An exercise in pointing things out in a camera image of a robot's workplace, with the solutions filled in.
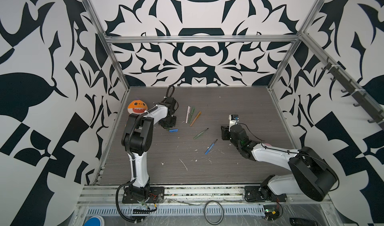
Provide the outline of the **dark green pen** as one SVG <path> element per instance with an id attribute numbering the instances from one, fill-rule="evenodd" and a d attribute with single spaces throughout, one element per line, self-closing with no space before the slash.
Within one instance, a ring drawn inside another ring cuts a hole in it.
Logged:
<path id="1" fill-rule="evenodd" d="M 209 128 L 206 128 L 204 129 L 203 131 L 201 131 L 200 133 L 198 133 L 195 137 L 194 137 L 194 140 L 196 140 L 197 138 L 199 138 L 200 136 L 202 136 Z"/>

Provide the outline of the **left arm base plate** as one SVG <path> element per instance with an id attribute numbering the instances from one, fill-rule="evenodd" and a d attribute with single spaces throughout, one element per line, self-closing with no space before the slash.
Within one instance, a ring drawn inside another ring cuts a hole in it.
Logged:
<path id="1" fill-rule="evenodd" d="M 126 187 L 124 188 L 123 204 L 150 203 L 154 204 L 163 199 L 165 193 L 164 187 Z"/>

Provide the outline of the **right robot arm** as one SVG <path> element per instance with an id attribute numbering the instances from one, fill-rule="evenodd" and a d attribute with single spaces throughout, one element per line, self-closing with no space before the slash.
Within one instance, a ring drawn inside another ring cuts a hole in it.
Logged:
<path id="1" fill-rule="evenodd" d="M 289 150 L 251 140 L 241 124 L 222 126 L 222 140 L 230 141 L 243 158 L 279 166 L 291 172 L 289 175 L 271 175 L 260 186 L 258 201 L 271 196 L 304 194 L 321 202 L 339 182 L 335 171 L 312 149 Z"/>

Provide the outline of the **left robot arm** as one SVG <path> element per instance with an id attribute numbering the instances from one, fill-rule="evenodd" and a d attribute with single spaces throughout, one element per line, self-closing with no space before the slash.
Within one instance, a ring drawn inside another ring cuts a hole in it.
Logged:
<path id="1" fill-rule="evenodd" d="M 119 215 L 127 222 L 137 224 L 145 217 L 128 217 L 120 208 L 119 192 L 124 190 L 123 201 L 146 203 L 150 199 L 151 186 L 147 169 L 147 153 L 152 145 L 154 125 L 170 130 L 176 126 L 177 117 L 174 115 L 179 103 L 173 97 L 175 86 L 167 88 L 163 100 L 151 109 L 142 113 L 130 114 L 122 136 L 122 146 L 130 158 L 131 180 L 118 186 L 115 204 Z"/>

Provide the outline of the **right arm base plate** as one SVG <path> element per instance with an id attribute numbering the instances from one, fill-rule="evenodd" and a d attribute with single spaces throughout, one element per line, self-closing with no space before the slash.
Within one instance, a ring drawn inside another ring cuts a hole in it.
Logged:
<path id="1" fill-rule="evenodd" d="M 287 195 L 276 195 L 267 186 L 246 186 L 245 201 L 248 203 L 286 202 Z"/>

